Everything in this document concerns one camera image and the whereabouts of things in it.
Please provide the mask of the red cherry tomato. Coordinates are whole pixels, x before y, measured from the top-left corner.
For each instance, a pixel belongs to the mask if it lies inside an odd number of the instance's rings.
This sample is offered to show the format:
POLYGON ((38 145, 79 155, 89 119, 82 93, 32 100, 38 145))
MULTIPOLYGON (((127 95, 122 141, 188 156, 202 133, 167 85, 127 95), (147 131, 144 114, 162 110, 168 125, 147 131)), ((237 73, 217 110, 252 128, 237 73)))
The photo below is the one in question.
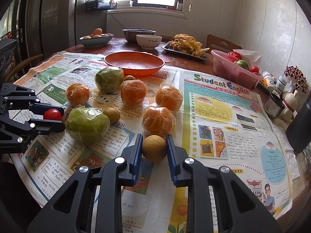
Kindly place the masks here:
POLYGON ((61 113, 58 110, 50 109, 50 110, 47 110, 44 113, 43 119, 61 121, 62 120, 62 115, 61 115, 61 113))

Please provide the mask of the orange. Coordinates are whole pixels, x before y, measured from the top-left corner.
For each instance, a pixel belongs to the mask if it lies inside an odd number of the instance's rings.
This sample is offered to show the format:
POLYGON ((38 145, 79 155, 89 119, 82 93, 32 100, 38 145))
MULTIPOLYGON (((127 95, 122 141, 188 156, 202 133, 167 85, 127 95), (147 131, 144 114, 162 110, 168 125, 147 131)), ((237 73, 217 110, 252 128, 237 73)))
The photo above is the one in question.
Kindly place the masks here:
POLYGON ((82 83, 73 83, 67 87, 65 98, 70 106, 85 106, 91 95, 90 89, 82 83))
POLYGON ((144 112, 142 127, 147 136, 166 137, 175 131, 176 118, 166 107, 150 106, 144 112))
POLYGON ((173 86, 164 85, 156 93, 155 102, 159 107, 166 107, 168 110, 176 113, 183 102, 183 96, 180 90, 173 86))
POLYGON ((147 95, 147 86, 139 79, 124 81, 121 86, 121 99, 125 106, 136 108, 142 105, 147 95))

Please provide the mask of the green fruit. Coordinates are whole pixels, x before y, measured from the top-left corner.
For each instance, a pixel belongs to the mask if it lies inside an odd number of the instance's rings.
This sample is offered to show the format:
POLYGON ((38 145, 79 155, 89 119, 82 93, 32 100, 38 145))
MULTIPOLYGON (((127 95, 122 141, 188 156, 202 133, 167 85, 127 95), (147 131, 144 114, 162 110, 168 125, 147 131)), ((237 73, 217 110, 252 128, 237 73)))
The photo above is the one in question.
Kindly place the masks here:
POLYGON ((111 123, 100 108, 78 107, 73 109, 66 121, 66 131, 74 140, 92 145, 99 142, 111 123))
POLYGON ((123 69, 106 66, 95 75, 97 88, 103 93, 114 93, 122 84, 124 78, 123 69))

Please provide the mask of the small yellow longan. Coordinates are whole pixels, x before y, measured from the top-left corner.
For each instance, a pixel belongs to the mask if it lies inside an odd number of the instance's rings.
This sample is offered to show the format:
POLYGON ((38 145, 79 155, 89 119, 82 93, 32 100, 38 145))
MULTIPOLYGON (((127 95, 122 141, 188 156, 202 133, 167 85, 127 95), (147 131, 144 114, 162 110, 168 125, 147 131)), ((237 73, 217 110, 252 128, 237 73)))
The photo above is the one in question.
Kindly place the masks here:
POLYGON ((103 110, 104 115, 106 115, 111 124, 115 124, 120 120, 120 113, 116 108, 113 107, 107 107, 103 110))
POLYGON ((142 143, 142 154, 149 162, 160 163, 165 159, 167 154, 165 140, 157 135, 146 137, 142 143))

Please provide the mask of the wooden chair left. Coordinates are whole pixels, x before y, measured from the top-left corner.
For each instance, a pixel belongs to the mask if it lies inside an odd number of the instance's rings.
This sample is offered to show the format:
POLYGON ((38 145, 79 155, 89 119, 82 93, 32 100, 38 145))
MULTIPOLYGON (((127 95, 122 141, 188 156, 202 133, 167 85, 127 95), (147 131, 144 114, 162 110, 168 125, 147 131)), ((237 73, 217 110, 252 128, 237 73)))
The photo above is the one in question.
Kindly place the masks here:
POLYGON ((22 62, 20 62, 17 66, 15 66, 9 73, 8 75, 5 77, 4 82, 7 83, 9 81, 9 79, 14 76, 15 74, 17 74, 18 72, 20 72, 23 68, 25 68, 27 65, 29 65, 31 62, 36 61, 39 58, 43 58, 43 54, 39 54, 33 57, 30 57, 22 62))

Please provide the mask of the wooden chair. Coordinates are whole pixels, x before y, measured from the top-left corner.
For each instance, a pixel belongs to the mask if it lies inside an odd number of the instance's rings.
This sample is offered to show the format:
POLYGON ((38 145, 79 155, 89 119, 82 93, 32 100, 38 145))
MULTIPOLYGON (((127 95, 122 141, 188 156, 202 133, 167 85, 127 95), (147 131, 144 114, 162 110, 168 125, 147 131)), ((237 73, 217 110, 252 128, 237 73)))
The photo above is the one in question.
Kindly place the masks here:
POLYGON ((209 48, 208 53, 211 53, 212 50, 220 50, 225 53, 233 52, 233 50, 242 50, 241 46, 211 34, 207 35, 206 48, 209 48))
POLYGON ((9 73, 8 75, 5 77, 4 82, 7 83, 9 81, 9 79, 14 76, 15 74, 17 74, 18 72, 20 72, 23 68, 25 68, 27 65, 29 65, 31 62, 36 61, 39 58, 43 58, 43 54, 39 54, 33 57, 30 57, 22 62, 20 62, 17 66, 15 66, 9 73))

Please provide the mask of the right Student English newspaper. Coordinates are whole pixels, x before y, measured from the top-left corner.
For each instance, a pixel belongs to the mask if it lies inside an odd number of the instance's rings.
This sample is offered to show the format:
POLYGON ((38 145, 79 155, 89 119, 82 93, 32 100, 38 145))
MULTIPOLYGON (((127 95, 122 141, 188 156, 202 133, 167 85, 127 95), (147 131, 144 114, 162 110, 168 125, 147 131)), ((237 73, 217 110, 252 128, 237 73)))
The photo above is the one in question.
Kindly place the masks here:
MULTIPOLYGON (((175 86, 183 96, 171 135, 204 166, 229 167, 277 221, 293 204, 299 177, 294 151, 283 126, 276 126, 258 94, 222 78, 180 70, 175 86)), ((188 189, 179 187, 169 228, 187 232, 188 189)), ((213 232, 219 232, 212 206, 213 232)))

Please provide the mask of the left newspaper sheet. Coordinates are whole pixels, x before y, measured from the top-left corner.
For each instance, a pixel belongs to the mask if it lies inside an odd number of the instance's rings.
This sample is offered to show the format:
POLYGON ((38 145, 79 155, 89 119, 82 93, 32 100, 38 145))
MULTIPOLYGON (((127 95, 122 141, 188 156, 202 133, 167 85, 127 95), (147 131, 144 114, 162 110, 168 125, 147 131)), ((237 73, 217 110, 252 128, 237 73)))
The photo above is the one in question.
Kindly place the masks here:
MULTIPOLYGON (((123 82, 121 69, 108 68, 102 55, 62 52, 32 68, 17 84, 35 90, 41 102, 64 108, 65 131, 39 135, 23 154, 13 156, 31 195, 43 207, 81 166, 95 169, 120 156, 143 134, 144 111, 155 103, 158 89, 177 86, 180 70, 163 66, 149 76, 138 76, 147 91, 143 103, 124 106, 119 90, 101 92, 95 76, 102 70, 115 85, 123 82)), ((143 159, 136 185, 122 188, 124 232, 167 232, 175 189, 168 164, 143 159)))

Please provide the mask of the black thermos bottle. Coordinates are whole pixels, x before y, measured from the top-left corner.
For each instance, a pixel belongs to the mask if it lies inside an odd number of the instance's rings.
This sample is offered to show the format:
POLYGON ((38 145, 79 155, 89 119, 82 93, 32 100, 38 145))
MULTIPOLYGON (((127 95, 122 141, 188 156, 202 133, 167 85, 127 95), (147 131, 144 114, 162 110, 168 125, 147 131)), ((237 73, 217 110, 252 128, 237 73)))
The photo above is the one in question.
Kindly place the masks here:
POLYGON ((300 111, 285 132, 294 154, 300 154, 311 141, 311 98, 304 102, 300 111))

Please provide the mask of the bowl of eggs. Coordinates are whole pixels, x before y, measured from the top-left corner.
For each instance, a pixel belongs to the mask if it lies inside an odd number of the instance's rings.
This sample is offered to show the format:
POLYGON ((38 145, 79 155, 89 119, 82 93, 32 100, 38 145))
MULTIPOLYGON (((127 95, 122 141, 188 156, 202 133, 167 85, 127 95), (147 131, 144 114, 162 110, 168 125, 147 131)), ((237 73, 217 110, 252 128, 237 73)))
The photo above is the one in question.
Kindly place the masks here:
POLYGON ((104 33, 102 28, 96 28, 92 34, 79 38, 81 44, 86 48, 102 47, 113 39, 112 33, 104 33))

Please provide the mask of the small longan behind green fruit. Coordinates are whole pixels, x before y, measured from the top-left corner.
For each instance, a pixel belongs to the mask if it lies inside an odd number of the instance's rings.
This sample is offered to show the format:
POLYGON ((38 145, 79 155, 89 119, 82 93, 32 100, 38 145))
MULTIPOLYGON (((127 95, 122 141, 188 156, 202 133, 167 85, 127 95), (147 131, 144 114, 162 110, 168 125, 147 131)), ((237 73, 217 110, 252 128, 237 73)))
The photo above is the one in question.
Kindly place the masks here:
POLYGON ((134 80, 136 80, 136 78, 132 75, 127 75, 123 80, 124 81, 134 81, 134 80))

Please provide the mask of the white rabbit figurine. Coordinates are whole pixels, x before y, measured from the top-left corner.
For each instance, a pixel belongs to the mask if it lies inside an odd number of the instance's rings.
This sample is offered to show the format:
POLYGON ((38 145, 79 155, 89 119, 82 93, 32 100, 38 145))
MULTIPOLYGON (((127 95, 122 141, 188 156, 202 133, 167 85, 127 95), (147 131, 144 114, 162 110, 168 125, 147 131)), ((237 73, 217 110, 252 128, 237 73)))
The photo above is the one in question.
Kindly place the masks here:
POLYGON ((283 98, 285 109, 281 112, 280 116, 286 122, 290 121, 298 106, 297 93, 298 91, 294 90, 293 93, 288 93, 283 98))

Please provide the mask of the orange plastic plate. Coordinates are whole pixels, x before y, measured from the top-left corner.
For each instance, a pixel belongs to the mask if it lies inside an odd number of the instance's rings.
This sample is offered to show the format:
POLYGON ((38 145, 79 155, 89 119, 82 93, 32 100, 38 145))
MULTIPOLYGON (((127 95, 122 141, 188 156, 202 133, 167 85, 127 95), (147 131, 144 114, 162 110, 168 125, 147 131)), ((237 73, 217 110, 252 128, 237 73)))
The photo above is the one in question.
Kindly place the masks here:
POLYGON ((130 50, 108 54, 104 57, 104 62, 110 66, 122 68, 125 74, 133 76, 152 75, 165 65, 160 57, 130 50))

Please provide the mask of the white medicine bottle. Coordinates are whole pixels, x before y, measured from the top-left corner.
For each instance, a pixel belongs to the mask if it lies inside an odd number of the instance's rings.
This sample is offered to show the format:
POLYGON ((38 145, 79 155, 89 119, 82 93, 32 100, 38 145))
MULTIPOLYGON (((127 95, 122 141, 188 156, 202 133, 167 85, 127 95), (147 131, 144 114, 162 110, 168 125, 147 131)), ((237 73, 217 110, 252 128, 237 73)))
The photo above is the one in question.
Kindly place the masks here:
POLYGON ((279 78, 277 79, 277 82, 275 84, 275 91, 281 95, 287 85, 288 81, 287 79, 285 79, 282 76, 279 76, 279 78))

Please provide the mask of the stainless steel bowl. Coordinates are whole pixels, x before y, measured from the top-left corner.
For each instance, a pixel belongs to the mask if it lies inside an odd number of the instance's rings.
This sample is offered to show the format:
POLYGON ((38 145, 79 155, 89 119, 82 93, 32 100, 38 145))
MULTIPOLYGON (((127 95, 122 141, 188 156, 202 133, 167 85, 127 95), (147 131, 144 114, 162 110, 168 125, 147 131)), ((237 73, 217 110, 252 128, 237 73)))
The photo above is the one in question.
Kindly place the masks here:
POLYGON ((129 43, 137 43, 137 35, 154 35, 156 31, 147 29, 137 29, 137 28, 126 28, 122 30, 124 32, 124 38, 129 43))

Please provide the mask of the pink plastic basin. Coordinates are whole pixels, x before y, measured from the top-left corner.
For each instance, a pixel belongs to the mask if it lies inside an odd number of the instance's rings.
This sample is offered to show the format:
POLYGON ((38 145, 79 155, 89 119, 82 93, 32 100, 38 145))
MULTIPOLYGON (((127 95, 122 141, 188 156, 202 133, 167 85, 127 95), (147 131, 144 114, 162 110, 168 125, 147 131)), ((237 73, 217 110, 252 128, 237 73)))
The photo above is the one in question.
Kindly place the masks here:
POLYGON ((213 55, 213 70, 218 77, 249 89, 255 87, 263 79, 262 75, 256 75, 236 65, 232 62, 236 58, 228 53, 212 50, 211 54, 213 55))

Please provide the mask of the decorative flower bunch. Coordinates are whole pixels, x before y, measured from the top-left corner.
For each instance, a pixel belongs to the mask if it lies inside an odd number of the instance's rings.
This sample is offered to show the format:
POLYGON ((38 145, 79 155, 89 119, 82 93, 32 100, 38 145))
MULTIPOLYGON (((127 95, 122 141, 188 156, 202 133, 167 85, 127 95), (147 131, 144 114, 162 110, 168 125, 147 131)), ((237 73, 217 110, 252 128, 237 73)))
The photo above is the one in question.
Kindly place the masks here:
POLYGON ((288 81, 289 92, 292 93, 296 90, 302 94, 307 93, 307 78, 297 66, 287 66, 284 70, 284 76, 286 81, 288 81))

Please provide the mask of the white ceramic bowl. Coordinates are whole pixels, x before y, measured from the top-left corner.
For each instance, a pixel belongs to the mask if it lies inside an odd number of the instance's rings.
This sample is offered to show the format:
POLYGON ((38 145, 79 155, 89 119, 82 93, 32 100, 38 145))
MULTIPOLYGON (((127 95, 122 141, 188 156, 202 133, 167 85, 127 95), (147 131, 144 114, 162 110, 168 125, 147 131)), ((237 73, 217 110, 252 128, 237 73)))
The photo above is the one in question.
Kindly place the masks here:
POLYGON ((153 50, 160 45, 162 37, 157 35, 137 35, 136 41, 142 49, 153 50))

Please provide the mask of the white plastic bag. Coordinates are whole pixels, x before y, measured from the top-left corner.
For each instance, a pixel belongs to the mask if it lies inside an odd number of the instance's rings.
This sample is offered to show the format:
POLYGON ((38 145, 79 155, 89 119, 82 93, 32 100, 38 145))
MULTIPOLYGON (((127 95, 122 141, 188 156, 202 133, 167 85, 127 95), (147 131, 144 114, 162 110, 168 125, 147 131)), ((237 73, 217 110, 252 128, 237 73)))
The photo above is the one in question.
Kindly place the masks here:
POLYGON ((239 53, 244 61, 246 61, 249 67, 257 66, 260 67, 261 54, 254 50, 233 50, 239 53))

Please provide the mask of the pile of fried food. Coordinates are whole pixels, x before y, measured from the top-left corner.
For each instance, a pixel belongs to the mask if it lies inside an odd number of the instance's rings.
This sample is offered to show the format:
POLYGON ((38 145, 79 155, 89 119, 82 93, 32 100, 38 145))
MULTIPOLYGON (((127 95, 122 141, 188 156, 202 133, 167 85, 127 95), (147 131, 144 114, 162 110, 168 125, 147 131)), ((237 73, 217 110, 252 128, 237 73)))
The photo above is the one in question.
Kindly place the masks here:
POLYGON ((169 47, 178 52, 189 54, 195 57, 202 57, 209 48, 202 48, 202 43, 198 42, 193 36, 187 34, 176 34, 170 41, 169 47))

